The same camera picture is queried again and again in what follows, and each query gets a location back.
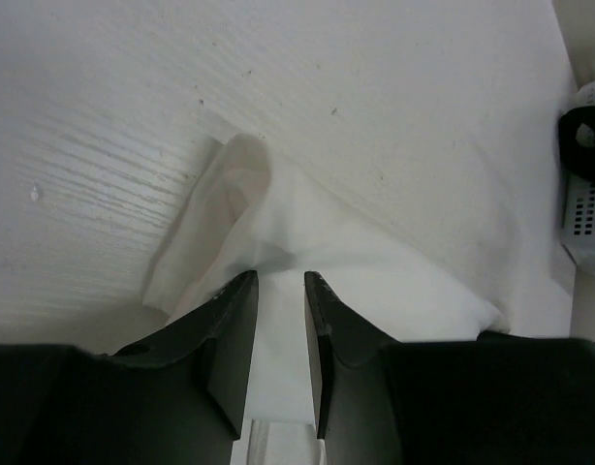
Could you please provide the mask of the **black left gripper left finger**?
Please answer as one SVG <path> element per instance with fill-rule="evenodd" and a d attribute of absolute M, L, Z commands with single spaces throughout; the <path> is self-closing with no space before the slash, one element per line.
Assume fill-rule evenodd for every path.
<path fill-rule="evenodd" d="M 227 464 L 258 308 L 246 271 L 114 355 L 0 345 L 0 464 Z"/>

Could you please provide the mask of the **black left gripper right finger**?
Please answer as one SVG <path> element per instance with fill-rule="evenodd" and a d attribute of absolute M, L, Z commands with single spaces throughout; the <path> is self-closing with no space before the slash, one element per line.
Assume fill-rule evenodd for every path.
<path fill-rule="evenodd" d="M 399 342 L 304 275 L 330 464 L 595 464 L 595 342 L 484 331 Z"/>

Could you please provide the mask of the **white tank top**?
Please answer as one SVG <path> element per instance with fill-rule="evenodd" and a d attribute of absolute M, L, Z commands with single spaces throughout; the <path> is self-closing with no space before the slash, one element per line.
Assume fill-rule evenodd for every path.
<path fill-rule="evenodd" d="M 256 334 L 234 464 L 322 464 L 315 436 L 303 276 L 400 341 L 466 340 L 504 315 L 260 139 L 238 135 L 211 160 L 147 274 L 146 306 L 171 321 L 239 273 L 259 278 Z"/>

